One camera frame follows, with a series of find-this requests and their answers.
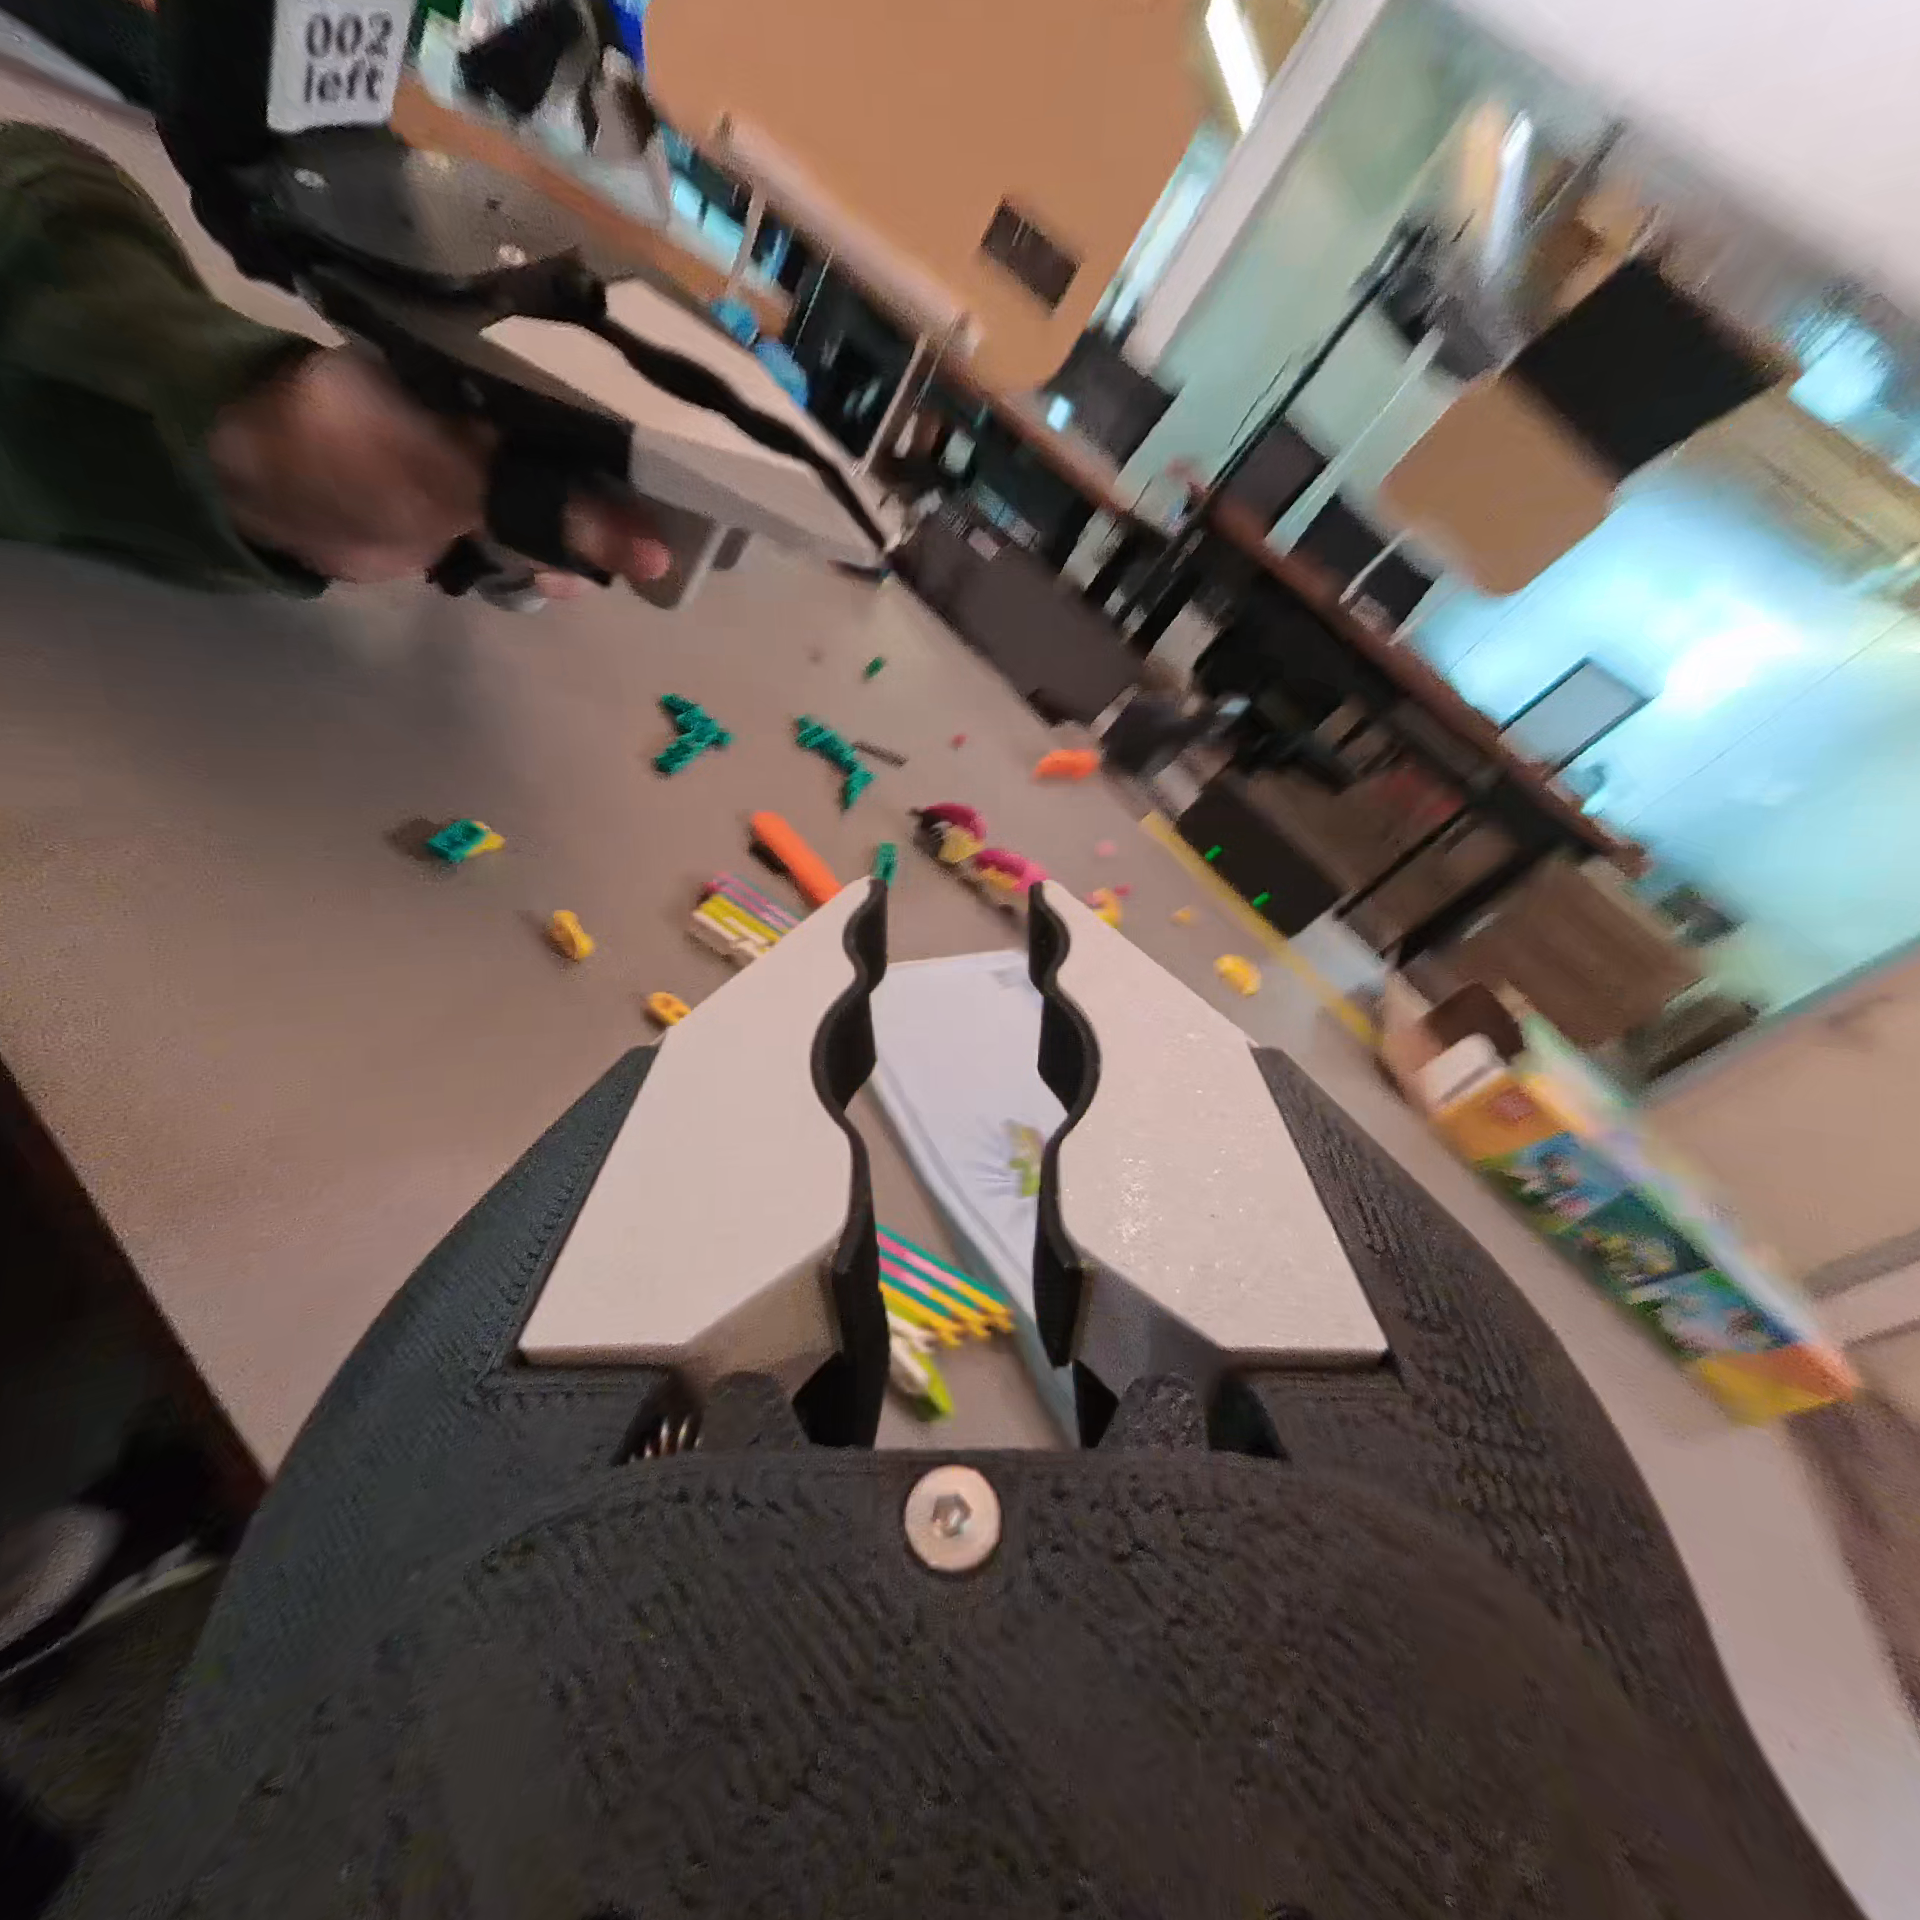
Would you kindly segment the lego instruction booklet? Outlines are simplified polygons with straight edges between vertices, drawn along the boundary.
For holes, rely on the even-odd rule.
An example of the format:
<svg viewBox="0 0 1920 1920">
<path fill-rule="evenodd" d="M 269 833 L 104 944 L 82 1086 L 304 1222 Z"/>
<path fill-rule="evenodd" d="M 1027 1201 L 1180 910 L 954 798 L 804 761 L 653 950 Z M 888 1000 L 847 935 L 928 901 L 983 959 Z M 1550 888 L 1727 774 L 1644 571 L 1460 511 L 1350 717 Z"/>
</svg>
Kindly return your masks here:
<svg viewBox="0 0 1920 1920">
<path fill-rule="evenodd" d="M 1047 1358 L 1034 1281 L 1043 1158 L 1064 1118 L 1039 1077 L 1039 1018 L 1024 950 L 896 961 L 870 997 L 870 1086 L 944 1222 L 950 1265 L 1011 1309 L 1014 1351 L 1071 1442 L 1071 1373 Z"/>
</svg>

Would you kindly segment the white shoe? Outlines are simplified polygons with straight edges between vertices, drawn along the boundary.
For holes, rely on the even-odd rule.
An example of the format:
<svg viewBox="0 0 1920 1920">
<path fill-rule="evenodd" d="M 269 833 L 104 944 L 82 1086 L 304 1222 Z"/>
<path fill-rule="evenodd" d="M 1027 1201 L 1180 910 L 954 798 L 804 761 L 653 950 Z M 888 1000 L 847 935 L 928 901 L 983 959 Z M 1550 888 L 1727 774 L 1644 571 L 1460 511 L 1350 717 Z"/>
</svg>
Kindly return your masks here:
<svg viewBox="0 0 1920 1920">
<path fill-rule="evenodd" d="M 11 1526 L 3 1541 L 3 1680 L 221 1569 L 223 1555 L 194 1536 L 156 1544 L 101 1504 L 63 1504 Z"/>
</svg>

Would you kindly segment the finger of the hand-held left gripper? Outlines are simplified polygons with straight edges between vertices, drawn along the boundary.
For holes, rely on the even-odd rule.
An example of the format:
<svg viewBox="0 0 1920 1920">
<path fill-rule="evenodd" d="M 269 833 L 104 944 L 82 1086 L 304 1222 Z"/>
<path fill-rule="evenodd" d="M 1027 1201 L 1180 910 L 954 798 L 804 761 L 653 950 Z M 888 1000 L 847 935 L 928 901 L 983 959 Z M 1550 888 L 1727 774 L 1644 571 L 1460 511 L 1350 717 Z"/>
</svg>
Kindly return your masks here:
<svg viewBox="0 0 1920 1920">
<path fill-rule="evenodd" d="M 870 478 L 778 370 L 716 314 L 645 279 L 608 282 L 608 326 L 645 387 L 636 469 L 682 472 L 749 519 L 867 519 Z"/>
<path fill-rule="evenodd" d="M 653 339 L 619 322 L 492 322 L 487 343 L 621 425 L 630 491 L 847 569 L 879 569 L 901 515 L 723 334 Z"/>
</svg>

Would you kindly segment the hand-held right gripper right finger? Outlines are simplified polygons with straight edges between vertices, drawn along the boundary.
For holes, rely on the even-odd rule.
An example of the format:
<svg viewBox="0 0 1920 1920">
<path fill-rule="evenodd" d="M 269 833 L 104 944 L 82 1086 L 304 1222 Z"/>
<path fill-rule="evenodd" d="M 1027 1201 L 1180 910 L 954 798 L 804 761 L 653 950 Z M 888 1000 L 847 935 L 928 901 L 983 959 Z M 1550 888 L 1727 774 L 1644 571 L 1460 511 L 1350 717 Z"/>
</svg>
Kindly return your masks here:
<svg viewBox="0 0 1920 1920">
<path fill-rule="evenodd" d="M 1167 1378 L 1231 1418 L 1259 1375 L 1366 1375 L 1387 1335 L 1258 1047 L 1087 903 L 1027 905 L 1039 1155 L 1034 1317 L 1093 1448 Z"/>
</svg>

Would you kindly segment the black wall vent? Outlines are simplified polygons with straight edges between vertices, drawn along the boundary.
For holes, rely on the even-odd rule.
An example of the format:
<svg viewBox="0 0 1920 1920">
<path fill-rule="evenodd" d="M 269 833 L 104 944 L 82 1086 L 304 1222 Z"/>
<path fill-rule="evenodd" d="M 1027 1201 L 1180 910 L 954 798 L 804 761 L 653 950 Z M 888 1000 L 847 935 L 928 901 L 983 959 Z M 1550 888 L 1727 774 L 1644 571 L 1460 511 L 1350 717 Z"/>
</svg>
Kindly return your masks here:
<svg viewBox="0 0 1920 1920">
<path fill-rule="evenodd" d="M 1055 241 L 1007 198 L 990 217 L 979 250 L 1047 313 L 1058 311 L 1084 266 L 1078 254 Z"/>
</svg>

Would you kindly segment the colourful lego box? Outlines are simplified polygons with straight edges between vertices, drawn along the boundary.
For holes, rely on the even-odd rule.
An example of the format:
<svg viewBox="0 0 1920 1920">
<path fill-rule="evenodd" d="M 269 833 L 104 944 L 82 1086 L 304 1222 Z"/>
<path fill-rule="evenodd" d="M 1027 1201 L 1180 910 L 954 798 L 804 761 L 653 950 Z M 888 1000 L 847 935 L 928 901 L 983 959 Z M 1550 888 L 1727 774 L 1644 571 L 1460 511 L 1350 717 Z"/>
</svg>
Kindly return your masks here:
<svg viewBox="0 0 1920 1920">
<path fill-rule="evenodd" d="M 1527 1227 L 1742 1423 L 1851 1401 L 1856 1366 L 1808 1299 L 1550 1026 L 1442 1039 L 1411 1091 Z"/>
</svg>

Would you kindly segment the orange lego brick separator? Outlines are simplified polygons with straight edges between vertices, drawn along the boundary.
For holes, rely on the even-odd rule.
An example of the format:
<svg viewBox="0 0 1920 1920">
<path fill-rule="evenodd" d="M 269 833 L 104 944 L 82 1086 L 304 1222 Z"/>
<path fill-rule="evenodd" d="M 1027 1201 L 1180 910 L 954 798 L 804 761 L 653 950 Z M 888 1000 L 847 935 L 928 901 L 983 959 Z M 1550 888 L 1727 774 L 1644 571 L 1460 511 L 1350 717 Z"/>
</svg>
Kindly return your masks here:
<svg viewBox="0 0 1920 1920">
<path fill-rule="evenodd" d="M 808 907 L 826 905 L 843 888 L 830 861 L 782 814 L 752 810 L 748 833 L 757 861 L 786 880 Z"/>
</svg>

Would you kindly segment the dark framed screen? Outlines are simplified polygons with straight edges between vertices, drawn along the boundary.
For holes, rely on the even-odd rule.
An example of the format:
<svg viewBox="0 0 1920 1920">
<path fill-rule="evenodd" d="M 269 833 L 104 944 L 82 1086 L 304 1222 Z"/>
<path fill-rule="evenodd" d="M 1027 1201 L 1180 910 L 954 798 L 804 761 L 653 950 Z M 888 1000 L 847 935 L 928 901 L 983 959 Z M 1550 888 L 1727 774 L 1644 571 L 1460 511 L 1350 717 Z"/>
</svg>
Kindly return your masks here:
<svg viewBox="0 0 1920 1920">
<path fill-rule="evenodd" d="M 1500 727 L 1502 743 L 1559 776 L 1581 753 L 1650 703 L 1650 695 L 1613 666 L 1581 657 Z"/>
</svg>

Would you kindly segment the long brown desk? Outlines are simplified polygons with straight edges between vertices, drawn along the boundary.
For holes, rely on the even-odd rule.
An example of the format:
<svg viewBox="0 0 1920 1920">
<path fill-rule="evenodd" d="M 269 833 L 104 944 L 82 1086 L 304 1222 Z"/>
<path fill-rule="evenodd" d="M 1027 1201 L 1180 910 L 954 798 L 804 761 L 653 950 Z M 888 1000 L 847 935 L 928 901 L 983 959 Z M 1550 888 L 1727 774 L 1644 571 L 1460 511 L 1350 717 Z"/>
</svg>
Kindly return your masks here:
<svg viewBox="0 0 1920 1920">
<path fill-rule="evenodd" d="M 876 224 L 859 218 L 827 187 L 818 185 L 765 133 L 732 113 L 717 119 L 707 137 L 707 151 L 733 175 L 752 185 L 754 203 L 778 207 L 808 241 L 823 245 L 831 264 L 850 277 L 862 294 L 931 343 L 934 381 L 948 392 L 972 392 L 975 405 L 1024 443 L 1039 465 L 1061 480 L 1077 499 L 1070 513 L 1074 533 L 1084 533 L 1095 513 L 1115 519 L 1130 536 L 1155 536 L 1158 525 L 1139 513 L 1122 496 L 1118 469 L 1078 449 L 1062 433 L 1045 425 L 1043 415 L 1022 397 L 996 390 L 962 354 L 962 336 L 972 313 L 959 296 L 944 288 L 902 241 L 887 237 Z M 1207 505 L 1198 513 L 1205 542 L 1226 544 L 1255 566 L 1258 578 L 1288 594 L 1336 656 L 1359 670 L 1368 690 L 1391 690 L 1390 705 L 1423 712 L 1435 731 L 1446 733 L 1462 751 L 1474 751 L 1487 768 L 1482 803 L 1510 798 L 1518 810 L 1534 819 L 1551 845 L 1580 845 L 1605 857 L 1620 873 L 1644 869 L 1644 849 L 1586 816 L 1559 778 L 1512 751 L 1496 725 L 1458 696 L 1439 675 L 1402 645 L 1381 621 L 1356 602 L 1339 598 L 1339 587 L 1325 566 L 1278 553 L 1231 505 Z"/>
</svg>

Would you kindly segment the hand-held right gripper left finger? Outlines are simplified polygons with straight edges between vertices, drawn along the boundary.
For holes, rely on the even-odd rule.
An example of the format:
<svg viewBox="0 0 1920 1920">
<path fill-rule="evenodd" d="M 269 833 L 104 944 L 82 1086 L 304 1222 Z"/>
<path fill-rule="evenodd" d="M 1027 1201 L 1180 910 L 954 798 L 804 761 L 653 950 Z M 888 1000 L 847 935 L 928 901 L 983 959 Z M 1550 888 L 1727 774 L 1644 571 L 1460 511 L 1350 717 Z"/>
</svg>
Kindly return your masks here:
<svg viewBox="0 0 1920 1920">
<path fill-rule="evenodd" d="M 519 1331 L 544 1368 L 783 1386 L 808 1440 L 869 1448 L 888 1381 L 870 1081 L 882 880 L 843 886 L 646 1049 L 637 1091 Z"/>
</svg>

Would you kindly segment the striped lego wing assembly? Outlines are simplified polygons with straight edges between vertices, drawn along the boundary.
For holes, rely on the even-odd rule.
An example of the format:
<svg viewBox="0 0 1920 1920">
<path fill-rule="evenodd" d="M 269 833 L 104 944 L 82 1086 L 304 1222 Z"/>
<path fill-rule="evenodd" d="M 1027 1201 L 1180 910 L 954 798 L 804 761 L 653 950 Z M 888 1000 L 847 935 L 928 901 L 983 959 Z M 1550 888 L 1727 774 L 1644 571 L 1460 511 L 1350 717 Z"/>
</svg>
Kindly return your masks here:
<svg viewBox="0 0 1920 1920">
<path fill-rule="evenodd" d="M 799 917 L 757 883 L 717 873 L 699 891 L 688 913 L 688 937 L 742 969 L 763 958 L 799 923 Z"/>
<path fill-rule="evenodd" d="M 924 1423 L 954 1414 L 941 1354 L 1011 1337 L 1014 1304 L 966 1270 L 887 1227 L 876 1230 L 877 1283 L 888 1331 L 888 1386 Z"/>
</svg>

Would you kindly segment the black hanging panel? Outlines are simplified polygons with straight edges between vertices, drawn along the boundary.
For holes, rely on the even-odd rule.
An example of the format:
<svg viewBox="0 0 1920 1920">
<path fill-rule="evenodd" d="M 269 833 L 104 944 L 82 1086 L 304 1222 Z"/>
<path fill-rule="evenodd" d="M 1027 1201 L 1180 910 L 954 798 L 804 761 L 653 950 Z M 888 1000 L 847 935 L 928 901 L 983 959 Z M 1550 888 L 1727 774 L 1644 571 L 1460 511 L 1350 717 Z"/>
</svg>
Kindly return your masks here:
<svg viewBox="0 0 1920 1920">
<path fill-rule="evenodd" d="M 1628 478 L 1798 376 L 1789 354 L 1632 256 L 1567 305 L 1504 376 Z"/>
</svg>

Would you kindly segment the tan board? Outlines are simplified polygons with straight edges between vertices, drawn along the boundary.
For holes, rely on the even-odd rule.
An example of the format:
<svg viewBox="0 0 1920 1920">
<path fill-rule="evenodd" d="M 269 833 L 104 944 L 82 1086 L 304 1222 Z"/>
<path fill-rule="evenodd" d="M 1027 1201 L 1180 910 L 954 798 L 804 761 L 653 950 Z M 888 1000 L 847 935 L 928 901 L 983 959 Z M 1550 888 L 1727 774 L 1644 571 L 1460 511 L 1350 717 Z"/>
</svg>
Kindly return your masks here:
<svg viewBox="0 0 1920 1920">
<path fill-rule="evenodd" d="M 1381 513 L 1485 595 L 1527 589 L 1613 506 L 1620 482 L 1510 375 L 1487 375 L 1397 459 Z"/>
</svg>

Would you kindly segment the person's left hand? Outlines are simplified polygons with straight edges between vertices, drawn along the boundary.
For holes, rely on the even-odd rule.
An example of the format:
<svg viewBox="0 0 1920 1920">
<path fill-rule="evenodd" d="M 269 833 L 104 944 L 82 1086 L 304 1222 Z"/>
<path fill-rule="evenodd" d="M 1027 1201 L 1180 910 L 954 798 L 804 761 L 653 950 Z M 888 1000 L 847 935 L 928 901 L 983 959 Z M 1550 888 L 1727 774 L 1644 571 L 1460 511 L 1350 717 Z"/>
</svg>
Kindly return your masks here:
<svg viewBox="0 0 1920 1920">
<path fill-rule="evenodd" d="M 332 582 L 422 575 L 487 529 L 492 426 L 424 408 L 355 347 L 227 405 L 205 454 L 230 527 Z"/>
</svg>

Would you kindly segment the person's left forearm green sleeve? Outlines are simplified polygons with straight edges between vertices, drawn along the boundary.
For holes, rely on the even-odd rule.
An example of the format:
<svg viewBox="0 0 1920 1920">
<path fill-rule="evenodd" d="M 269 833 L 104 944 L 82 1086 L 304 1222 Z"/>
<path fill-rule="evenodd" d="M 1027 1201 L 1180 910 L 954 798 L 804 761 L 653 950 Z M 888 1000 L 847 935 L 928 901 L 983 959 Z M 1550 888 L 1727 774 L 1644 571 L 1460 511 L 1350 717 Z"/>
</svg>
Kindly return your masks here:
<svg viewBox="0 0 1920 1920">
<path fill-rule="evenodd" d="M 205 288 L 107 155 L 3 128 L 3 538 L 204 592 L 319 595 L 245 538 L 208 457 L 223 408 L 315 357 Z"/>
</svg>

